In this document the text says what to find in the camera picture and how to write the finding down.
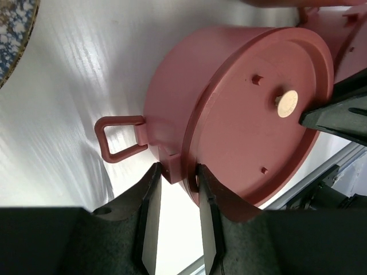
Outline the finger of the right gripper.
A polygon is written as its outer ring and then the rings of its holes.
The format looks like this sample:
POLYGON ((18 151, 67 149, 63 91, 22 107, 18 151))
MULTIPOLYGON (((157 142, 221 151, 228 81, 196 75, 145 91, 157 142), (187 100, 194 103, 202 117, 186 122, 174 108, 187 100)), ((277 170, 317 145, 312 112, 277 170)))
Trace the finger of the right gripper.
POLYGON ((299 124, 355 143, 366 143, 366 69, 336 83, 326 105, 303 112, 299 124))

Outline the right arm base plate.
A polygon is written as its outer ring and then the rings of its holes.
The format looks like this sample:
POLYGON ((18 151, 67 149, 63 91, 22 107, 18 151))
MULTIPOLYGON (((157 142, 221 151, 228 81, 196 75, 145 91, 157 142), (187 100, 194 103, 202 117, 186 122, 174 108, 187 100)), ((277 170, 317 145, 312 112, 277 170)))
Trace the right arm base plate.
POLYGON ((366 195, 354 194, 348 197, 332 188, 339 169, 340 166, 335 164, 313 180, 287 202, 286 209, 365 209, 366 195))

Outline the dark red lid back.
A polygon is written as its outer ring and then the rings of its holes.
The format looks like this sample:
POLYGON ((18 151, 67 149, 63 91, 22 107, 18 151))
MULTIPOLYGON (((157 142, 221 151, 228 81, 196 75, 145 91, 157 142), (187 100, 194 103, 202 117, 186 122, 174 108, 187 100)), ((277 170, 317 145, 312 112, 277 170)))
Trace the dark red lid back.
POLYGON ((202 53, 220 64, 189 121, 183 187, 198 202, 196 165, 254 205, 275 195, 311 151, 303 111, 325 104, 334 83, 325 41, 298 27, 216 27, 202 53))

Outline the pink lunch container with handle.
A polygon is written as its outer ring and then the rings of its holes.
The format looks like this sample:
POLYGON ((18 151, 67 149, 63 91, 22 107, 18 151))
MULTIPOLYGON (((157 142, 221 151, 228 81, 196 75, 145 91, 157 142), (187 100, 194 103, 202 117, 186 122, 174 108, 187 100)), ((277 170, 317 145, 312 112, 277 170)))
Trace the pink lunch container with handle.
POLYGON ((299 8, 299 27, 312 30, 329 47, 338 83, 366 68, 366 3, 347 7, 299 8))

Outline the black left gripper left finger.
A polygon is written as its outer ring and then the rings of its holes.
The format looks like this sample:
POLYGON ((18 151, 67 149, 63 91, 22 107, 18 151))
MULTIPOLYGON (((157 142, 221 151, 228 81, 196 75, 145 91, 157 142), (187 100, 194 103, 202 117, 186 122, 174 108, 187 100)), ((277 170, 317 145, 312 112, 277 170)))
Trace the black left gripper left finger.
POLYGON ((162 166, 89 212, 81 207, 1 208, 2 274, 154 274, 162 166))

